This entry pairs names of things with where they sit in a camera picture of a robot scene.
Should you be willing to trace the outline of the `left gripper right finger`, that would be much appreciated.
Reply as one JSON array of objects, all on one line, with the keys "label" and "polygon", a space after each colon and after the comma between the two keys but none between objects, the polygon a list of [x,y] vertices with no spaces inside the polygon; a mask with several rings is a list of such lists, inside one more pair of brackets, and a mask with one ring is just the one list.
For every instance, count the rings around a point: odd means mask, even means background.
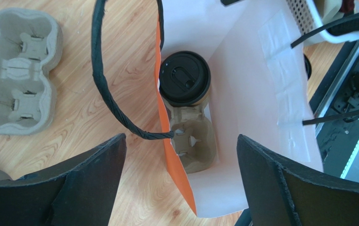
[{"label": "left gripper right finger", "polygon": [[255,226],[359,226],[359,183],[284,157],[251,138],[237,158]]}]

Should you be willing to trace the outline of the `single black cup lid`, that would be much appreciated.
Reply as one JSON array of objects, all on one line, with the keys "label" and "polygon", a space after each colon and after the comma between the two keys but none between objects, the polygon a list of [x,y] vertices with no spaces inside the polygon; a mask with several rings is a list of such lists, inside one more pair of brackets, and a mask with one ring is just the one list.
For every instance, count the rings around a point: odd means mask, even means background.
[{"label": "single black cup lid", "polygon": [[159,91],[174,107],[194,106],[211,84],[207,62],[192,51],[180,51],[167,57],[160,66]]}]

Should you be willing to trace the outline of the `pulp cup carrier tray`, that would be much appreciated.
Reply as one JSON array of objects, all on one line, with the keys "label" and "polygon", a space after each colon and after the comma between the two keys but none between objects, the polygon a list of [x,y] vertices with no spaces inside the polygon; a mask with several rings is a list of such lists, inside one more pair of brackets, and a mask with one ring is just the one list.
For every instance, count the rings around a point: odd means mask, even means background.
[{"label": "pulp cup carrier tray", "polygon": [[217,147],[212,122],[206,116],[206,104],[168,106],[171,140],[187,174],[208,169],[216,159]]}]

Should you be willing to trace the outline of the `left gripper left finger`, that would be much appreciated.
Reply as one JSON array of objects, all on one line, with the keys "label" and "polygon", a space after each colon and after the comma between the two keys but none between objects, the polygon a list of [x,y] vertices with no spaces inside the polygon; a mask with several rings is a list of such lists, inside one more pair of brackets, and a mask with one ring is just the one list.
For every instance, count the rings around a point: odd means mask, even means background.
[{"label": "left gripper left finger", "polygon": [[126,136],[17,180],[0,180],[0,226],[106,226],[126,157]]}]

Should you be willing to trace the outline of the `orange paper bag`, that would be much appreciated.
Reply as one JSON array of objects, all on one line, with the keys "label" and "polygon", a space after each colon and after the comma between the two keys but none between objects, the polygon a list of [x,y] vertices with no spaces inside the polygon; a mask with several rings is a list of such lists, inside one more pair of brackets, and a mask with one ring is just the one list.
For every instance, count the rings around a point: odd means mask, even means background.
[{"label": "orange paper bag", "polygon": [[[162,140],[167,171],[199,218],[216,218],[249,207],[237,158],[237,138],[245,135],[309,168],[323,171],[314,117],[307,96],[303,45],[285,0],[160,0],[154,80],[162,132],[137,127],[114,101],[102,60],[104,0],[95,3],[91,30],[94,82],[109,110],[132,133]],[[187,174],[171,140],[167,107],[159,91],[161,63],[192,51],[211,72],[206,116],[212,122],[216,159],[206,170]]]}]

